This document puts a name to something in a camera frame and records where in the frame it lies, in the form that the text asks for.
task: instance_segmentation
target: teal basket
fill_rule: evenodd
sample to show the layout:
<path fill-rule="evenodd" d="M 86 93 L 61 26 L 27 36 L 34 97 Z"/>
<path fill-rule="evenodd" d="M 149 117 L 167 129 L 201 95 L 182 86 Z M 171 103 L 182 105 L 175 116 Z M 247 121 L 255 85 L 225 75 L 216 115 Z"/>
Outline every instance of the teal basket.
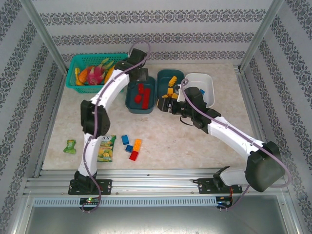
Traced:
<path fill-rule="evenodd" d="M 89 66 L 98 66 L 104 59 L 110 58 L 109 62 L 115 61 L 114 65 L 125 58 L 127 54 L 88 54 L 74 56 L 67 74 L 66 86 L 75 89 L 78 93 L 98 93 L 103 85 L 76 85 L 75 68 L 80 71 Z"/>

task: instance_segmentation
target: green snack packet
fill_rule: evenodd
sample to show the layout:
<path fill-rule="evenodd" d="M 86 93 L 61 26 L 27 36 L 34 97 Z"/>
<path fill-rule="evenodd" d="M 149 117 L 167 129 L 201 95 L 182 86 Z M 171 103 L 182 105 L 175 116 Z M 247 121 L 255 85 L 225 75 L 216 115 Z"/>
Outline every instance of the green snack packet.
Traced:
<path fill-rule="evenodd" d="M 113 148 L 116 140 L 115 135 L 105 135 L 99 147 L 97 161 L 98 162 L 112 162 Z"/>
<path fill-rule="evenodd" d="M 73 154 L 73 155 L 76 154 L 76 150 L 74 149 L 75 145 L 76 145 L 76 140 L 67 140 L 67 146 L 63 150 L 63 152 Z"/>

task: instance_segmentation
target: dragon fruit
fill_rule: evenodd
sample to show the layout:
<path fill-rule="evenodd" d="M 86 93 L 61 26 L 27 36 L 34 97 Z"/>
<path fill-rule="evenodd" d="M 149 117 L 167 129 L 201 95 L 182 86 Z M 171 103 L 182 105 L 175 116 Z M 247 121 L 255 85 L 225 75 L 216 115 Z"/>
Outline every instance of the dragon fruit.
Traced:
<path fill-rule="evenodd" d="M 106 71 L 113 65 L 114 61 L 107 65 L 104 65 L 109 60 L 109 58 L 104 59 L 101 64 L 97 67 L 93 67 L 88 74 L 87 81 L 90 85 L 98 85 L 105 78 Z"/>
<path fill-rule="evenodd" d="M 94 67 L 91 69 L 89 75 L 88 75 L 88 84 L 90 85 L 98 85 L 101 84 L 101 82 L 104 80 L 105 78 L 105 72 L 102 72 L 101 67 L 99 68 L 99 70 L 97 69 L 97 67 Z"/>

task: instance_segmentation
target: white bowl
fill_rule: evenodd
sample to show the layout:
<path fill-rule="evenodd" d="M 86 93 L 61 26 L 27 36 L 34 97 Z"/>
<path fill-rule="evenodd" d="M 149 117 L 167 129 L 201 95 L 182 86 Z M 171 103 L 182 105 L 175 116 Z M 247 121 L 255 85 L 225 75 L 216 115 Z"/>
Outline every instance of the white bowl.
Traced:
<path fill-rule="evenodd" d="M 189 73 L 185 78 L 189 80 L 188 84 L 185 85 L 185 89 L 197 87 L 205 91 L 203 95 L 204 102 L 207 103 L 207 107 L 212 107 L 215 103 L 215 92 L 211 76 L 204 73 Z"/>

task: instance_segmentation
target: red block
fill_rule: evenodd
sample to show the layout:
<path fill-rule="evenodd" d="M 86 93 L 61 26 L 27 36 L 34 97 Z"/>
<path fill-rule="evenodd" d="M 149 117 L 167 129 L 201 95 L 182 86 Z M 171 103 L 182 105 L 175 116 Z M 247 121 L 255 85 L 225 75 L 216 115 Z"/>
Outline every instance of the red block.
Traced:
<path fill-rule="evenodd" d="M 148 103 L 150 102 L 151 90 L 152 90 L 151 88 L 146 88 L 144 90 L 143 105 L 142 105 L 143 110 L 148 109 Z"/>
<path fill-rule="evenodd" d="M 143 94 L 144 93 L 144 84 L 139 83 L 138 84 L 138 93 Z"/>
<path fill-rule="evenodd" d="M 137 156 L 138 152 L 133 150 L 129 159 L 135 161 L 137 159 Z"/>
<path fill-rule="evenodd" d="M 136 104 L 140 104 L 140 102 L 142 101 L 142 95 L 138 94 L 135 97 L 135 103 Z"/>

